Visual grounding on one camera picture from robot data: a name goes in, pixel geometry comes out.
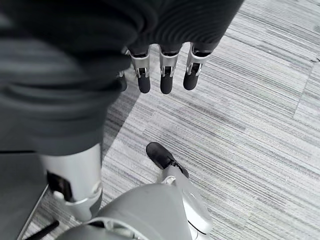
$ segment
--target humanoid robot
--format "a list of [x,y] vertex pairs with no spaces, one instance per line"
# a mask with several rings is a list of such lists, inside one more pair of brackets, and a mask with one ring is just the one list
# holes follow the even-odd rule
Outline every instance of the humanoid robot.
[[[39,153],[53,197],[78,220],[90,221],[101,204],[103,125],[107,107],[126,89],[123,71],[132,61],[139,89],[148,93],[151,88],[150,44],[158,44],[160,88],[163,94],[169,94],[179,51],[183,43],[190,42],[183,86],[186,90],[194,89],[206,60],[242,2],[1,0],[1,10],[23,31],[8,31],[17,41],[17,48],[12,48],[10,57],[5,56],[6,61],[8,66],[13,61],[13,66],[18,67],[1,68],[1,80],[6,84],[0,88],[0,103],[16,110]],[[21,48],[20,42],[30,39],[37,41],[32,45],[36,50]],[[119,231],[128,232],[129,239],[191,239],[190,236],[202,239],[202,234],[210,230],[209,215],[186,174],[180,172],[183,168],[172,161],[173,165],[166,167],[159,164],[163,168],[162,184],[146,185],[125,193],[126,197],[109,204],[89,225],[78,228],[79,233],[92,233],[96,239],[112,239],[109,236],[115,236],[118,231],[115,229],[120,226]],[[154,210],[154,222],[150,220],[150,223],[162,225],[138,229],[135,225],[138,220],[134,224],[133,218],[122,219],[119,215],[113,218],[116,214],[113,207],[132,206],[133,203],[122,202],[128,197],[139,206],[148,198],[136,197],[147,192],[152,193],[149,200],[155,201],[144,203],[150,209],[156,207],[155,203],[168,206],[161,212]],[[157,200],[164,196],[167,200]],[[173,211],[176,215],[155,216]],[[151,219],[146,215],[138,218]],[[172,238],[162,232],[164,229],[172,229]],[[72,233],[66,233],[61,239],[68,239],[66,236]],[[128,236],[120,234],[114,239]]]

